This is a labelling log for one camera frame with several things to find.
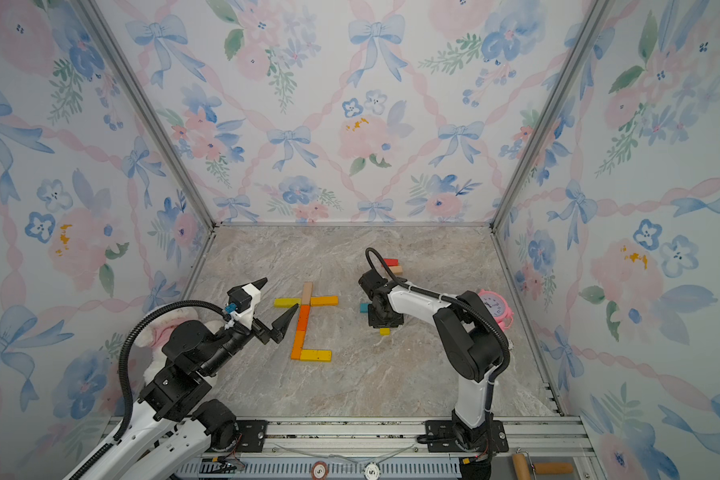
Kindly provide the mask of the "orange small block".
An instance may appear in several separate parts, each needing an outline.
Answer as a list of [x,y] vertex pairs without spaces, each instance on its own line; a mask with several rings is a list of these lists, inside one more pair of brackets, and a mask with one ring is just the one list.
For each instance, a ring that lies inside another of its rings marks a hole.
[[294,336],[293,346],[291,350],[290,358],[292,360],[299,360],[303,350],[304,340],[306,332],[304,330],[297,330]]

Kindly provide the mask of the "lime yellow block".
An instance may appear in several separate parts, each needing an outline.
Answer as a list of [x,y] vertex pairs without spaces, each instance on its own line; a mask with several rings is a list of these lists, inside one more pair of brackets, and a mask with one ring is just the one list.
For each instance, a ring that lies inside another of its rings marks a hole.
[[300,304],[300,298],[277,298],[273,302],[275,308],[291,308]]

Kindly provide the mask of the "red-orange block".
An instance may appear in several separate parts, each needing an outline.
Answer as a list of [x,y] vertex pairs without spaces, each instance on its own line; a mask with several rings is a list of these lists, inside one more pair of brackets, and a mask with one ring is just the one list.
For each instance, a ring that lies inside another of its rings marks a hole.
[[308,304],[300,306],[298,323],[297,323],[297,330],[300,332],[305,332],[307,330],[310,309],[311,309],[311,307]]

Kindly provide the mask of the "yellow long block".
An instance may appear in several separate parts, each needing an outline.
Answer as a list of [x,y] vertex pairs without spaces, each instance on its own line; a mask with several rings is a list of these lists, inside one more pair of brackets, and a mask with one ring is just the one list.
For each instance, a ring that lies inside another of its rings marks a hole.
[[299,356],[300,361],[305,362],[326,362],[332,361],[332,352],[330,350],[310,350],[303,349]]

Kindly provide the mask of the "natural wood block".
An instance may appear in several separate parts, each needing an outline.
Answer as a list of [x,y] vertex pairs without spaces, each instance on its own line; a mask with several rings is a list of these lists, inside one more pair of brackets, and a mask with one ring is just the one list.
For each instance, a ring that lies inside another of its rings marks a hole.
[[311,304],[311,298],[313,293],[313,283],[312,282],[305,282],[302,289],[302,296],[301,296],[301,304],[302,305],[310,305]]

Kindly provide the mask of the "amber yellow block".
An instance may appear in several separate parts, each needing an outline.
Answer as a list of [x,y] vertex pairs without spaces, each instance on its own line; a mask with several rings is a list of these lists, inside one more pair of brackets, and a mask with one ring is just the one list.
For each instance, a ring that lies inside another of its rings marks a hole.
[[337,306],[338,304],[339,298],[337,296],[318,296],[310,299],[310,305],[312,307]]

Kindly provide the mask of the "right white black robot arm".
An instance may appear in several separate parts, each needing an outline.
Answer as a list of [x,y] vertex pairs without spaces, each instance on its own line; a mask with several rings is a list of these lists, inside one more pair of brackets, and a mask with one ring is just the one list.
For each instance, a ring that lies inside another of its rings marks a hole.
[[374,269],[358,284],[370,301],[371,327],[398,327],[406,316],[432,324],[458,374],[457,400],[446,432],[427,432],[420,440],[437,449],[446,445],[488,457],[502,451],[492,401],[496,380],[510,364],[509,341],[479,295],[435,293],[401,278],[387,279]]

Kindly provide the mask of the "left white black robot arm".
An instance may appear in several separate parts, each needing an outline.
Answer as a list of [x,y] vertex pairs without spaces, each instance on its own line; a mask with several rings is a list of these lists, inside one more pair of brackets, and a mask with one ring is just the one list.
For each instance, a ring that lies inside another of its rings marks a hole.
[[[210,379],[251,340],[283,341],[299,311],[292,305],[271,325],[255,315],[264,278],[238,285],[218,306],[203,300],[182,300],[148,313],[126,337],[118,359],[124,413],[110,432],[70,473],[71,479],[168,479],[191,458],[208,450],[226,455],[237,449],[259,450],[266,425],[250,427],[221,401],[209,398]],[[164,365],[134,393],[129,359],[137,337],[159,318],[183,308],[208,310],[222,325],[211,330],[191,319],[174,328],[162,348]]]

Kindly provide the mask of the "white plush bear pink shirt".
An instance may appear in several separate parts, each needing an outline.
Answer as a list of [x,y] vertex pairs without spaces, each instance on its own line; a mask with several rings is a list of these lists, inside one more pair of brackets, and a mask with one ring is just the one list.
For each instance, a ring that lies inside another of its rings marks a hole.
[[184,309],[164,313],[149,323],[136,337],[134,345],[150,351],[157,359],[162,347],[168,342],[175,328],[184,321]]

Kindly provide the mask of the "pink alarm clock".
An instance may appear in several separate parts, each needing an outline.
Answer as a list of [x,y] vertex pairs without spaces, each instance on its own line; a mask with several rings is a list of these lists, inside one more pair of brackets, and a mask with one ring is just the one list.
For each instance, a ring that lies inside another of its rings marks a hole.
[[501,330],[508,330],[514,321],[514,312],[507,300],[500,294],[489,290],[481,290],[478,296]]

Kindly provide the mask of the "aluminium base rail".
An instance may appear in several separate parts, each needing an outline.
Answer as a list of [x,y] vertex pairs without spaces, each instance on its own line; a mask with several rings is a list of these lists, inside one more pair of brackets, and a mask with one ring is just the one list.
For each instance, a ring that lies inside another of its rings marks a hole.
[[577,417],[498,417],[503,450],[488,457],[434,448],[420,440],[444,434],[446,417],[340,418],[279,417],[263,422],[259,450],[229,455],[207,451],[191,458],[174,479],[516,479],[512,455],[526,452],[535,462],[566,462],[572,475],[537,479],[602,479],[603,468]]

